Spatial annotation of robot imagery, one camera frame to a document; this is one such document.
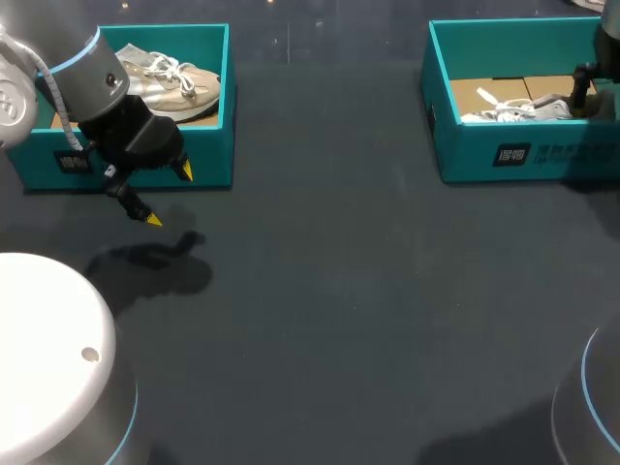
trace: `teal shoe box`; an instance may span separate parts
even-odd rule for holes
[[[190,62],[221,77],[216,125],[179,126],[185,139],[194,182],[179,180],[171,170],[141,170],[130,182],[140,188],[228,187],[233,180],[236,79],[228,24],[104,26],[102,34],[113,50],[128,43]],[[28,140],[9,151],[9,158],[28,190],[100,190],[107,165],[94,152],[91,173],[61,171],[55,151],[70,150],[62,129],[49,129],[54,109],[39,96],[37,126]],[[82,144],[86,140],[76,129]]]
[[[463,123],[450,87],[451,79],[571,75],[577,64],[595,61],[599,23],[598,17],[430,22],[420,86],[444,181],[620,179],[619,123]]]

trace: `logo on box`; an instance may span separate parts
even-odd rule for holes
[[[531,143],[502,143],[497,147],[494,167],[520,167],[530,153]]]

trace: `shoe sole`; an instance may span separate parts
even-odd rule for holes
[[[214,100],[202,107],[185,109],[183,111],[158,111],[156,109],[152,109],[151,113],[156,116],[167,116],[171,118],[175,123],[182,123],[183,121],[187,121],[188,119],[195,118],[201,113],[204,113],[213,107],[217,106],[220,103],[220,99]]]

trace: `shoe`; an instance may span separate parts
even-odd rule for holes
[[[602,13],[605,7],[605,0],[573,0],[573,3],[599,13]]]
[[[131,44],[116,56],[129,75],[128,94],[142,97],[153,114],[186,121],[212,109],[220,100],[220,77],[215,73]]]
[[[464,123],[548,121],[552,119],[573,119],[568,104],[559,95],[545,95],[536,101],[528,99],[498,102],[495,97],[481,87],[479,95],[495,109],[468,113],[461,116]]]

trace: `dark gray floor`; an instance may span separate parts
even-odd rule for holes
[[[620,299],[613,189],[449,187],[419,107],[431,17],[554,0],[89,0],[100,22],[229,21],[229,192],[24,196],[0,248],[85,273],[118,314],[152,465],[553,464],[548,398]]]

